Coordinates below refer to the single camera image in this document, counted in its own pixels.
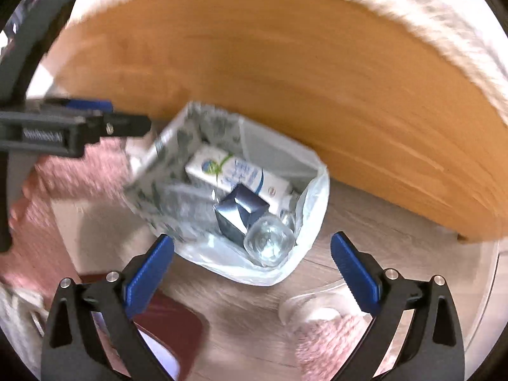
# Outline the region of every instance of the plastic bag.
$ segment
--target plastic bag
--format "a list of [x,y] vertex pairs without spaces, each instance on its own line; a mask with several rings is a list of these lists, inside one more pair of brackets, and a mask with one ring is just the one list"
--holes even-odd
[[[201,227],[164,208],[169,194],[178,191],[208,199],[204,204],[213,201],[214,197],[200,196],[205,192],[193,190],[185,173],[186,163],[203,141],[288,179],[301,193],[296,205],[297,244],[279,266],[253,264],[243,248],[224,236],[210,229],[203,233]],[[181,257],[233,281],[260,286],[275,285],[296,269],[318,236],[329,194],[328,170],[314,151],[241,115],[199,103],[189,103],[162,131],[125,188],[130,208],[149,222],[156,235],[173,237]]]

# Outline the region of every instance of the metal screw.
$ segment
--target metal screw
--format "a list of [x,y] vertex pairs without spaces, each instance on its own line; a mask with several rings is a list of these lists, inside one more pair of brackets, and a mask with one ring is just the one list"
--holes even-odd
[[434,282],[439,286],[443,286],[446,283],[445,279],[441,275],[434,276]]
[[118,281],[118,278],[120,277],[120,274],[116,271],[112,271],[109,274],[106,275],[106,281],[108,282],[116,282]]
[[395,269],[387,269],[384,272],[388,279],[395,280],[399,277],[399,273]]
[[68,288],[70,287],[70,284],[72,283],[72,281],[70,280],[70,278],[64,278],[60,281],[60,286],[62,288]]

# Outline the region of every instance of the wooden floor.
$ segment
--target wooden floor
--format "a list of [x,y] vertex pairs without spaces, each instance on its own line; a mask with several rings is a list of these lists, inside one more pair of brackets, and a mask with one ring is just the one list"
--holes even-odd
[[[121,268],[152,237],[128,210],[85,202],[54,203],[60,230],[78,272]],[[294,347],[277,309],[284,296],[340,279],[330,255],[331,235],[345,231],[361,251],[406,278],[442,274],[453,293],[467,344],[486,302],[495,244],[461,244],[456,233],[405,209],[332,181],[328,212],[314,247],[296,271],[273,287],[237,284],[176,257],[163,283],[167,295],[210,323],[192,381],[299,379]],[[410,319],[405,315],[395,345]]]

